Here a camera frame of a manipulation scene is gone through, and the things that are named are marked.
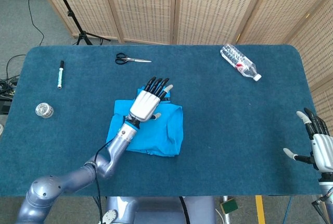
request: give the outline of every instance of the folded cloth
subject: folded cloth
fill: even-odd
[[[123,124],[124,116],[129,114],[133,103],[133,100],[117,100],[114,103],[114,115],[107,142],[117,134]],[[140,124],[140,129],[127,150],[159,156],[178,155],[183,141],[182,106],[171,103],[159,104],[155,113],[162,115],[157,120]]]

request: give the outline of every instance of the gray carpet floor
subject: gray carpet floor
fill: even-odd
[[[47,0],[30,0],[30,5],[34,23],[45,35],[42,45],[69,45],[75,42]],[[0,79],[2,79],[6,77],[6,64],[9,58],[26,54],[29,49],[38,45],[42,36],[31,24],[28,0],[0,0],[0,8]],[[96,39],[92,39],[92,42],[98,44]],[[117,41],[105,44],[117,44]],[[13,59],[8,67],[9,76],[19,74],[23,62],[24,57]],[[6,116],[0,115],[1,124],[5,125],[6,119]],[[258,223],[254,196],[235,196],[235,198],[239,208],[230,214],[231,223]],[[311,206],[314,199],[315,196],[311,195],[296,196],[292,201],[286,223],[324,223]],[[0,223],[15,222],[22,200],[23,197],[0,197]],[[288,201],[288,196],[264,196],[266,223],[282,224]],[[216,197],[217,208],[219,208],[218,202],[219,197]],[[222,223],[218,216],[216,219],[217,223]],[[98,223],[97,207],[91,197],[63,196],[56,202],[46,223]]]

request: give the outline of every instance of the wire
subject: wire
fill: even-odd
[[[42,42],[43,42],[43,40],[44,40],[44,34],[43,34],[43,32],[42,31],[40,31],[39,30],[39,28],[37,28],[37,26],[34,24],[34,22],[33,22],[33,19],[32,19],[32,14],[31,14],[31,9],[30,9],[30,0],[28,0],[28,8],[29,8],[29,13],[30,13],[30,18],[31,18],[31,23],[32,23],[32,25],[40,32],[40,34],[42,34],[42,39],[41,39],[41,42],[39,43],[39,45],[38,46],[41,46],[42,45]]]
[[[215,209],[215,211],[216,211],[217,214],[220,216],[220,218],[221,218],[221,220],[222,220],[222,223],[224,224],[224,219],[223,219],[222,215],[220,214],[220,212],[219,212],[217,209]]]
[[[289,202],[288,202],[287,210],[286,210],[286,213],[285,213],[285,217],[283,218],[283,224],[286,224],[287,216],[288,216],[288,212],[289,212],[289,207],[290,207],[290,203],[291,203],[292,198],[293,198],[293,195],[291,195],[290,198],[289,198]]]
[[[7,65],[6,65],[6,78],[7,78],[7,80],[9,80],[9,78],[8,78],[8,65],[9,65],[9,63],[10,63],[11,60],[13,60],[15,57],[18,57],[18,56],[25,56],[25,55],[22,54],[22,55],[16,55],[16,56],[13,56],[13,57],[11,57],[11,58],[8,60],[8,62],[7,62]]]
[[[189,221],[189,216],[188,216],[186,204],[184,202],[184,198],[182,196],[179,196],[179,200],[181,200],[181,203],[182,203],[182,207],[183,207],[184,215],[185,215],[185,219],[186,219],[186,224],[190,224],[191,222]]]
[[[95,158],[94,158],[94,163],[96,163],[96,159],[97,159],[97,155],[98,153],[103,149],[105,148],[107,145],[109,145],[111,142],[112,142],[113,139],[111,139],[110,141],[108,141],[107,143],[105,143],[99,150],[97,150],[96,154],[95,154]],[[101,201],[100,201],[100,188],[99,188],[99,183],[98,183],[98,179],[97,179],[97,166],[94,167],[95,168],[95,181],[96,181],[96,186],[97,186],[97,193],[98,193],[98,196],[97,196],[97,199],[94,199],[97,207],[98,207],[98,210],[99,210],[99,221],[101,224],[103,224],[103,213],[102,213],[102,206],[101,206]]]

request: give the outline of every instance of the table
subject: table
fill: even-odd
[[[314,109],[302,62],[289,45],[237,46],[262,79],[240,75],[219,45],[43,46],[29,51],[0,141],[0,195],[24,195],[34,179],[83,166],[104,144],[114,101],[133,99],[152,76],[169,77],[184,111],[184,141],[173,158],[125,152],[102,195],[283,195],[319,193],[312,166],[283,147],[311,147],[296,116]],[[152,60],[116,65],[116,53]],[[63,88],[57,88],[60,60]],[[55,110],[38,117],[37,104]],[[77,195],[95,195],[96,186]]]

